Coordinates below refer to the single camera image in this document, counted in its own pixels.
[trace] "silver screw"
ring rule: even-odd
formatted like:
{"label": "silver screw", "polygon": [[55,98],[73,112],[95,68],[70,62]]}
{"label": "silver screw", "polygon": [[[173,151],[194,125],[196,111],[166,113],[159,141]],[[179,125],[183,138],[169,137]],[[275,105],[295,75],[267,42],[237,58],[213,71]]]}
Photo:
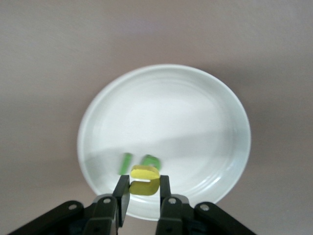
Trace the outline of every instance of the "silver screw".
{"label": "silver screw", "polygon": [[174,197],[171,197],[170,199],[168,199],[168,202],[170,204],[175,204],[176,203],[176,199]]}
{"label": "silver screw", "polygon": [[76,209],[77,208],[77,205],[76,204],[72,204],[68,207],[69,210],[73,210],[73,209]]}
{"label": "silver screw", "polygon": [[111,202],[111,199],[110,198],[106,198],[103,200],[103,203],[107,204],[107,203],[110,203]]}
{"label": "silver screw", "polygon": [[209,208],[209,206],[207,204],[201,204],[200,205],[200,209],[205,211],[205,212],[207,212],[210,208]]}

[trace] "yellow object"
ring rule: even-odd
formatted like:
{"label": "yellow object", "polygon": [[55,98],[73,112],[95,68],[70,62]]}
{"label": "yellow object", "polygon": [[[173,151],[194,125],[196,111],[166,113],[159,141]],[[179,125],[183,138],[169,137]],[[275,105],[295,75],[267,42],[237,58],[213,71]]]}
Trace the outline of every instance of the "yellow object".
{"label": "yellow object", "polygon": [[160,185],[160,174],[153,166],[134,165],[131,176],[135,179],[145,181],[133,181],[129,192],[136,195],[153,195],[157,192]]}

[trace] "plate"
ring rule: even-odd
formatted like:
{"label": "plate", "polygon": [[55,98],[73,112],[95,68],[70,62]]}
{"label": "plate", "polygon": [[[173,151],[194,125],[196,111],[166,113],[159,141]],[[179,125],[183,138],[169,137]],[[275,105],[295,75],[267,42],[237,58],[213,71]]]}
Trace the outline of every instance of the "plate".
{"label": "plate", "polygon": [[[123,154],[131,166],[153,155],[171,192],[217,203],[237,183],[250,152],[250,127],[236,95],[223,82],[196,68],[153,65],[107,85],[91,102],[78,133],[82,173],[100,195],[112,193]],[[159,191],[131,195],[127,214],[159,218]]]}

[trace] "yellow letter-shaped object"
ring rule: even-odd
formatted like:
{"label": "yellow letter-shaped object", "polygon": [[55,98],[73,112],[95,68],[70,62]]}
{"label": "yellow letter-shaped object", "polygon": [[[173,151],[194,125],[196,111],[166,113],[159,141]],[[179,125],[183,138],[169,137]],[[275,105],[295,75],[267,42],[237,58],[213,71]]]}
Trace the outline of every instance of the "yellow letter-shaped object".
{"label": "yellow letter-shaped object", "polygon": [[133,181],[129,188],[130,193],[149,196],[157,192],[160,185],[160,174],[155,167],[148,165],[134,165],[131,170],[131,176],[135,179],[150,181]]}

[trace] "gray table surface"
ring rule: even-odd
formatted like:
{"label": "gray table surface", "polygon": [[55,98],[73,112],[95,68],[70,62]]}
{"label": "gray table surface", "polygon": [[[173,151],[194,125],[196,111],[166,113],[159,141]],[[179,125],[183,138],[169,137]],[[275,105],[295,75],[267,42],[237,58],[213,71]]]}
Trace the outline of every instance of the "gray table surface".
{"label": "gray table surface", "polygon": [[[243,103],[247,167],[218,205],[260,235],[313,234],[313,1],[0,2],[0,234],[95,194],[78,127],[109,82],[174,63],[207,71]],[[156,222],[126,218],[121,235]]]}

